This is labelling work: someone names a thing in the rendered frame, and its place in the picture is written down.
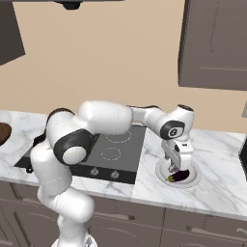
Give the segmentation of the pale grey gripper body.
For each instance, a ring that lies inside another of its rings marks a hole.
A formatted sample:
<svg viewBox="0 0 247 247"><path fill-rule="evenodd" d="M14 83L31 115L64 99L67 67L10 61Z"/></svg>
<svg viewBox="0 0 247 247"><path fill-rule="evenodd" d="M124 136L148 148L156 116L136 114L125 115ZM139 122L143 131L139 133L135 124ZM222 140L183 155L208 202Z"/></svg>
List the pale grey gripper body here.
<svg viewBox="0 0 247 247"><path fill-rule="evenodd" d="M180 171L188 169L193 153L193 148L189 141L163 140L161 147L164 150L165 158L171 160Z"/></svg>

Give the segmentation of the brown wooden bowl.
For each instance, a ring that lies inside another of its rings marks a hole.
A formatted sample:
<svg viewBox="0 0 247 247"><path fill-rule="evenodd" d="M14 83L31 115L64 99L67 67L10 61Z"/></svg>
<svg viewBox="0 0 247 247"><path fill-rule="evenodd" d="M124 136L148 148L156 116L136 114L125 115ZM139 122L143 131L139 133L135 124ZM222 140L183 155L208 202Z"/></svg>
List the brown wooden bowl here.
<svg viewBox="0 0 247 247"><path fill-rule="evenodd" d="M0 123L0 146L11 136L12 127L8 123Z"/></svg>

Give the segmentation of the grey cupboard door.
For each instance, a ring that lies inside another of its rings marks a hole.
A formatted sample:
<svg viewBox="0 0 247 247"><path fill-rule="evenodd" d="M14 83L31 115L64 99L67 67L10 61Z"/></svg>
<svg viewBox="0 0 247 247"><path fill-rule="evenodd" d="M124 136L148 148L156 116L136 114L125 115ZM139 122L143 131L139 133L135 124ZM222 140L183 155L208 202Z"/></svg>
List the grey cupboard door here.
<svg viewBox="0 0 247 247"><path fill-rule="evenodd" d="M135 224L92 223L97 247L159 247L161 230Z"/></svg>
<svg viewBox="0 0 247 247"><path fill-rule="evenodd" d="M244 247L242 242L165 229L160 247Z"/></svg>
<svg viewBox="0 0 247 247"><path fill-rule="evenodd" d="M21 247L51 247L59 236L58 214L29 203L0 200Z"/></svg>

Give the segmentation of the dark purple eggplant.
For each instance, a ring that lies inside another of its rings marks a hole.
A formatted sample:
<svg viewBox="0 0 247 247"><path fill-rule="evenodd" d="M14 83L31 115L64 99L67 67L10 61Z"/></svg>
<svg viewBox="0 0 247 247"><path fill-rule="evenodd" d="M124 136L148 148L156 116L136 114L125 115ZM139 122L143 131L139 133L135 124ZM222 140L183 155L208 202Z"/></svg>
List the dark purple eggplant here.
<svg viewBox="0 0 247 247"><path fill-rule="evenodd" d="M175 172L174 174L172 175L169 175L167 178L166 178L166 181L169 181L169 182L177 182L177 181L182 181L182 180L185 180L189 177L190 175L190 172L188 170L185 170L185 171L178 171L178 172Z"/></svg>

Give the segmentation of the dark extractor hood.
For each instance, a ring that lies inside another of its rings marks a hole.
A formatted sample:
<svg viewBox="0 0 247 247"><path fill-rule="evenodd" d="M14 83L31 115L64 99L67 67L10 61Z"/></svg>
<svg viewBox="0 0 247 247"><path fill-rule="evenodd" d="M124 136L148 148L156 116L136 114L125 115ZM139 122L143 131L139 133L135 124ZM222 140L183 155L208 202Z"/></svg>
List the dark extractor hood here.
<svg viewBox="0 0 247 247"><path fill-rule="evenodd" d="M83 2L121 2L123 0L13 0L14 2L54 2L66 10L78 10Z"/></svg>

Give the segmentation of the black hob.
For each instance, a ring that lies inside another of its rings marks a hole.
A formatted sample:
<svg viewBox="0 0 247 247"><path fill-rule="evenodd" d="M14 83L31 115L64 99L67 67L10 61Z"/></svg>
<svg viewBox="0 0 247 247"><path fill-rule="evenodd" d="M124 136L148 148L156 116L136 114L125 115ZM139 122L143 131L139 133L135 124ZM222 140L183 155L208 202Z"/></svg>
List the black hob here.
<svg viewBox="0 0 247 247"><path fill-rule="evenodd" d="M77 177L134 184L145 134L144 126L133 125L122 135L95 135L90 154L81 163L70 166L71 173ZM90 174L93 168L98 169L97 176ZM111 178L114 171L120 174L116 179Z"/></svg>

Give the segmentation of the black appliance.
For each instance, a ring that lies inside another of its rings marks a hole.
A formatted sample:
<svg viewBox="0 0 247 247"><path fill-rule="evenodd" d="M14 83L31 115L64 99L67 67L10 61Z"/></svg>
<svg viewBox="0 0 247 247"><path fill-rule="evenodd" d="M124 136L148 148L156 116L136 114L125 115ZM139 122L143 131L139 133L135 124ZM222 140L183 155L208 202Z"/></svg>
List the black appliance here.
<svg viewBox="0 0 247 247"><path fill-rule="evenodd" d="M238 154L241 165L245 171L247 171L247 135L245 136L245 140L242 144L242 147Z"/></svg>

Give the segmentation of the grey drawer front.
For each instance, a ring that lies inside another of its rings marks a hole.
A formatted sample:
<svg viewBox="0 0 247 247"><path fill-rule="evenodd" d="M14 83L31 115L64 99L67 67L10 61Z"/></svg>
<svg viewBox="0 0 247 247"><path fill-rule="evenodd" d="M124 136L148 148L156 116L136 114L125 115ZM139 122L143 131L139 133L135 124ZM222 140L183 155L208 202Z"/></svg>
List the grey drawer front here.
<svg viewBox="0 0 247 247"><path fill-rule="evenodd" d="M170 208L165 210L165 229L191 233L186 229L186 226L199 228L212 233L222 233L239 237L247 236L247 221Z"/></svg>
<svg viewBox="0 0 247 247"><path fill-rule="evenodd" d="M160 228L162 226L163 208L157 206L147 206L132 202L118 201L101 197L93 197L95 202L95 212L118 213L135 216L134 221L141 225Z"/></svg>
<svg viewBox="0 0 247 247"><path fill-rule="evenodd" d="M37 192L37 186L0 180L0 202L41 206Z"/></svg>

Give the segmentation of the white round plate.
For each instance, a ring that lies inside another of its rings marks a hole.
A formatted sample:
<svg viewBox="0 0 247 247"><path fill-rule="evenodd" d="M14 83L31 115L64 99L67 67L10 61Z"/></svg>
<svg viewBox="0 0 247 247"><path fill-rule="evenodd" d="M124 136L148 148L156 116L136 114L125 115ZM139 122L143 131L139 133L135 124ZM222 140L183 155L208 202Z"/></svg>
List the white round plate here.
<svg viewBox="0 0 247 247"><path fill-rule="evenodd" d="M156 168L155 168L155 172L156 172L156 175L158 176L158 178L162 182L166 183L167 185L175 187L175 188L189 188L189 187L197 185L201 181L202 172L201 172L199 166L194 162L191 162L189 167L188 167L190 175L187 179L182 180L182 181L177 181L177 182L166 181L166 178L169 175L174 174L174 173L170 173L168 171L168 168L170 165L171 165L170 160L166 160L165 158L161 158L157 162Z"/></svg>

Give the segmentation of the grey wall cupboard with panel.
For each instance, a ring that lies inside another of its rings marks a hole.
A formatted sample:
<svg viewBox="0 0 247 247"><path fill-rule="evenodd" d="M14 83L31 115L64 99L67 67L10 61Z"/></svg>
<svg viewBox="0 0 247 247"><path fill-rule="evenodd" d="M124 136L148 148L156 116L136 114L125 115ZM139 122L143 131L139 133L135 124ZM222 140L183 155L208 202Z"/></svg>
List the grey wall cupboard with panel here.
<svg viewBox="0 0 247 247"><path fill-rule="evenodd" d="M178 84L247 91L247 0L185 0Z"/></svg>

